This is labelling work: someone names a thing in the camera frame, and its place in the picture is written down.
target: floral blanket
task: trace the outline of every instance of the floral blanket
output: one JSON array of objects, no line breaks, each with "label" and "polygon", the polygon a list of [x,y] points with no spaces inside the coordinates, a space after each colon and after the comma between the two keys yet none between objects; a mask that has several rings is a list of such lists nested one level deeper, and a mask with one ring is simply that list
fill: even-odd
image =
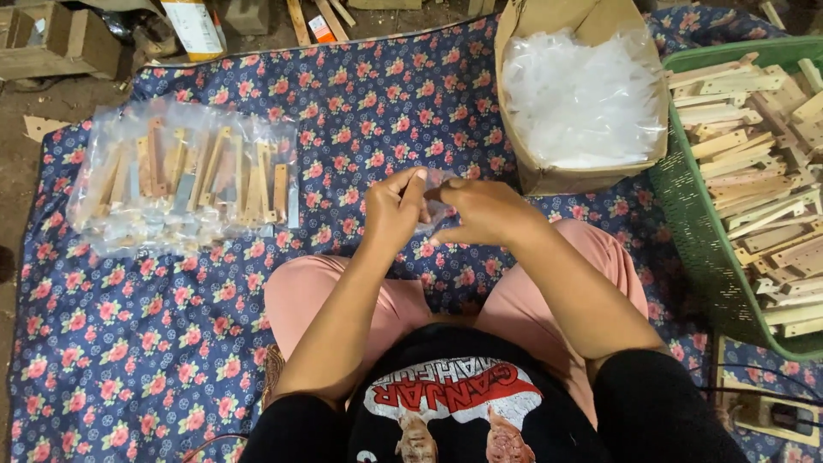
[{"label": "floral blanket", "polygon": [[[662,53],[721,36],[778,33],[719,9],[669,10],[648,21]],[[227,243],[199,258],[97,256],[64,217],[91,122],[47,136],[17,286],[12,460],[180,461],[210,437],[247,433],[259,414],[266,346],[275,341],[262,284],[300,255],[350,255],[362,233],[369,180],[422,164],[516,185],[495,94],[495,27],[489,16],[403,37],[139,72],[135,99],[174,93],[300,121],[302,227]],[[644,284],[650,322],[685,367],[706,362],[707,335],[677,303],[686,291],[680,261],[646,175],[602,194],[532,201],[552,220],[583,220],[623,243]],[[435,311],[472,313],[513,263],[500,248],[434,247],[418,236],[391,275],[422,278]],[[785,362],[751,346],[730,345],[727,360],[779,368],[812,385],[819,373],[817,364]],[[695,381],[702,374],[697,369]],[[737,374],[788,389],[774,376]],[[756,434],[737,438],[753,461],[767,461],[784,445]],[[196,461],[235,461],[242,450],[240,442],[222,440]]]}]

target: green plastic basket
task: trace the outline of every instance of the green plastic basket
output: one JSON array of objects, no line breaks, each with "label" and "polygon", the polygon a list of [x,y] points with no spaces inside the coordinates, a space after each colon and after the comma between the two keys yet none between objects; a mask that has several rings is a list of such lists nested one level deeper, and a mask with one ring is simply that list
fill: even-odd
[{"label": "green plastic basket", "polygon": [[[810,58],[823,65],[823,37],[804,36],[751,40],[675,53],[663,60],[674,72],[690,71],[740,59],[756,51],[755,64],[779,64],[788,73],[798,72],[797,61]],[[669,102],[668,154],[649,169],[657,196],[663,203],[672,238],[693,288],[705,302],[705,312],[720,334],[769,348],[790,360],[823,358],[823,333],[784,338],[772,335],[749,287],[732,244],[714,211],[674,104]]]}]

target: hand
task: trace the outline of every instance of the hand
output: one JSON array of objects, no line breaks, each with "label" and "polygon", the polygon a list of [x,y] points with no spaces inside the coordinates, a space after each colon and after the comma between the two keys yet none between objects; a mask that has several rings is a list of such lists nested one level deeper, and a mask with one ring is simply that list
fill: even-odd
[{"label": "hand", "polygon": [[413,167],[390,175],[365,192],[365,248],[394,259],[414,235],[417,222],[431,221],[423,199],[428,174],[425,167]]},{"label": "hand", "polygon": [[512,247],[525,231],[545,226],[543,214],[505,183],[484,180],[446,180],[439,188],[425,192],[454,206],[462,225],[444,228],[429,243],[463,243]]}]

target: clear plastic bag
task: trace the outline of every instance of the clear plastic bag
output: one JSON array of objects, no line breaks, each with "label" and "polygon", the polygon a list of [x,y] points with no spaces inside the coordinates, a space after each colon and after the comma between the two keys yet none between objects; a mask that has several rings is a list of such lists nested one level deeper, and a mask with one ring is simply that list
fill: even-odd
[{"label": "clear plastic bag", "polygon": [[646,30],[589,47],[571,29],[513,37],[502,79],[515,129],[542,168],[587,169],[646,161],[658,120],[659,63],[643,60]]},{"label": "clear plastic bag", "polygon": [[[440,169],[429,169],[429,175],[425,178],[425,190],[435,189],[443,184],[448,179],[456,178],[457,175],[452,171],[442,171]],[[418,222],[414,229],[415,235],[431,235],[437,226],[449,215],[449,210],[452,208],[447,204],[433,199],[425,201],[425,207],[431,216],[431,222]]]},{"label": "clear plastic bag", "polygon": [[[291,121],[271,124],[170,98],[99,110],[69,223],[104,257],[194,255],[226,238],[272,236],[290,217],[299,225],[296,137]],[[258,145],[268,150],[262,156]],[[253,169],[258,159],[265,165]],[[271,188],[249,194],[252,179]]]}]

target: leg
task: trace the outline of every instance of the leg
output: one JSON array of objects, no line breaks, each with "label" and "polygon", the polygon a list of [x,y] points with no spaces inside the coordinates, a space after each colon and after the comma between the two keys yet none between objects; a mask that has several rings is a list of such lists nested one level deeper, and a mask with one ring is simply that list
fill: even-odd
[{"label": "leg", "polygon": [[[334,255],[300,257],[278,267],[266,282],[266,317],[285,360],[295,351],[348,261]],[[384,280],[361,368],[371,368],[386,349],[425,325],[429,317],[420,280]]]},{"label": "leg", "polygon": [[[584,222],[565,219],[554,224],[595,268],[606,275],[645,316],[643,286],[629,253],[610,235]],[[568,345],[537,286],[515,265],[494,287],[475,324],[525,348],[567,385],[577,405],[597,427],[592,388],[583,359]]]}]

